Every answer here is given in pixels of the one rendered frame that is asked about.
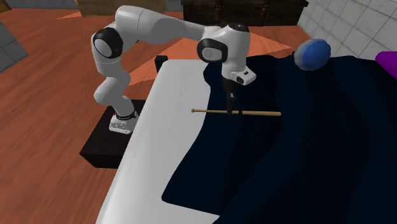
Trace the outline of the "wooden baseball bat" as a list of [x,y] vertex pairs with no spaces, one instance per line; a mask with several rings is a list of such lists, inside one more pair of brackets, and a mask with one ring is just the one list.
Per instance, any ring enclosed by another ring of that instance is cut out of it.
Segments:
[[222,111],[222,110],[206,110],[206,109],[191,109],[192,113],[222,113],[231,115],[257,115],[257,116],[281,116],[278,111]]

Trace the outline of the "dark wooden dresser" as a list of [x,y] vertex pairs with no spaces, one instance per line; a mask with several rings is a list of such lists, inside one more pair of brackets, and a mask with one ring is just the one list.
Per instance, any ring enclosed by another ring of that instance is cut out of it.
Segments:
[[307,0],[181,0],[183,17],[201,25],[296,25]]

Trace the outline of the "dark blue blanket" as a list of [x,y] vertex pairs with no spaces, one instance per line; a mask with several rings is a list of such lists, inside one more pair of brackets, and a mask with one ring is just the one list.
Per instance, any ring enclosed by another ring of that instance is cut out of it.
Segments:
[[[234,111],[207,113],[162,200],[213,224],[397,224],[397,80],[372,60],[247,59],[257,77]],[[226,108],[221,67],[204,70],[208,110]]]

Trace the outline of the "blue round cushion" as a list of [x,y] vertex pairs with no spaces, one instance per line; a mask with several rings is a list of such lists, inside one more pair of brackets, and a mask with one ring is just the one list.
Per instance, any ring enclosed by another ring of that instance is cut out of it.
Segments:
[[295,65],[304,71],[323,67],[331,57],[331,46],[323,39],[309,39],[298,46],[294,54]]

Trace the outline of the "black robot stand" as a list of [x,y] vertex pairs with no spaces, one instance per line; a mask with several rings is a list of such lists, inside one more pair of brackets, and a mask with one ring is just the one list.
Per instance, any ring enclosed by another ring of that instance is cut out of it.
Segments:
[[95,168],[117,169],[131,138],[132,133],[121,134],[109,130],[114,112],[111,106],[106,108],[80,151],[80,155]]

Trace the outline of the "purple pillow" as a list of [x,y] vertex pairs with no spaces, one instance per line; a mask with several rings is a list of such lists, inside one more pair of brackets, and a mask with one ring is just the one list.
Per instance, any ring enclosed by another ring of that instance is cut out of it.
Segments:
[[375,57],[375,61],[397,80],[397,52],[382,51]]

